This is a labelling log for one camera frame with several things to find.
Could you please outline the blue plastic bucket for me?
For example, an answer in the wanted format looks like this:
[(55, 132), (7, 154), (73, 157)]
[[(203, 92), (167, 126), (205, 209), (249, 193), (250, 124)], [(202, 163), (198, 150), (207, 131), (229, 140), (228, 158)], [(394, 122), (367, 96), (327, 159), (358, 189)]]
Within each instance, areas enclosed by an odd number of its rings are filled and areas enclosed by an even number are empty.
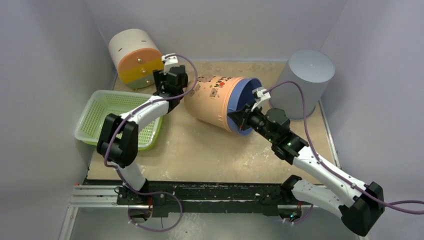
[[(246, 104), (255, 102), (255, 97), (252, 93), (253, 90), (262, 86), (259, 79), (255, 77), (243, 78), (235, 84), (235, 87), (230, 93), (227, 104), (227, 114), (230, 112), (238, 111), (244, 108)], [(240, 136), (247, 136), (252, 132), (252, 129), (240, 130), (240, 127), (229, 117), (227, 124), (231, 132), (237, 133)]]

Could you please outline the orange printed plastic bucket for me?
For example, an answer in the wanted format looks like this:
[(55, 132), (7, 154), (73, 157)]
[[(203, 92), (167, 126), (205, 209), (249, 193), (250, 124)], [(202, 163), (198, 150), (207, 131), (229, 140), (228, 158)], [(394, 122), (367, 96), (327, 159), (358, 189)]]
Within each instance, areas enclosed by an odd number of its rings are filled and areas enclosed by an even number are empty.
[(237, 104), (230, 103), (230, 98), (234, 94), (238, 99), (246, 83), (245, 77), (200, 75), (196, 84), (191, 84), (194, 89), (184, 97), (185, 109), (192, 117), (231, 132), (228, 107), (234, 109)]

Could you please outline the grey plastic bucket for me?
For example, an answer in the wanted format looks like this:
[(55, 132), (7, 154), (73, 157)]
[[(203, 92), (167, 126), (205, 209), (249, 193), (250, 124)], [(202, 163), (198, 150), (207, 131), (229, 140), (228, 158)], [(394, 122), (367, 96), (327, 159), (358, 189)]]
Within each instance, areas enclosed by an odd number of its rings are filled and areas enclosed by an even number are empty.
[(324, 53), (303, 49), (293, 53), (277, 84), (270, 92), (269, 104), (285, 111), (291, 120), (309, 117), (336, 72), (333, 61)]

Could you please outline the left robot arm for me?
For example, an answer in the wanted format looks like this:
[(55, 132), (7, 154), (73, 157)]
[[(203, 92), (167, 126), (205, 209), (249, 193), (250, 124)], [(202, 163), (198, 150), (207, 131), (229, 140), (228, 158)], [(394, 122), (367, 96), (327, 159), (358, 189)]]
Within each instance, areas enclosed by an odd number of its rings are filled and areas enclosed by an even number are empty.
[(261, 87), (257, 78), (201, 75), (189, 82), (184, 65), (154, 70), (156, 91), (144, 103), (121, 115), (105, 117), (96, 151), (104, 165), (117, 171), (129, 197), (138, 205), (146, 203), (151, 192), (149, 182), (138, 169), (138, 134), (152, 121), (165, 116), (183, 101), (189, 115), (205, 123), (241, 136), (252, 130), (242, 129), (228, 113), (241, 110), (255, 100), (253, 90)]

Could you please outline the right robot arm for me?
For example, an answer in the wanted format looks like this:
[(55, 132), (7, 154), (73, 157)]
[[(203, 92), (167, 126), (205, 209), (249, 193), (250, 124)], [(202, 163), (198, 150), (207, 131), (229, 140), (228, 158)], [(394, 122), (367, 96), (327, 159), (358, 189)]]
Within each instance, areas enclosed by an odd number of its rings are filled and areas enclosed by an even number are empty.
[(293, 176), (285, 182), (280, 196), (288, 204), (296, 200), (322, 208), (338, 218), (353, 233), (366, 236), (384, 213), (383, 188), (376, 182), (365, 183), (345, 173), (325, 158), (314, 155), (309, 143), (290, 129), (291, 121), (279, 108), (262, 113), (261, 108), (246, 106), (241, 111), (239, 127), (251, 128), (271, 143), (281, 160), (304, 170), (324, 185), (313, 187)]

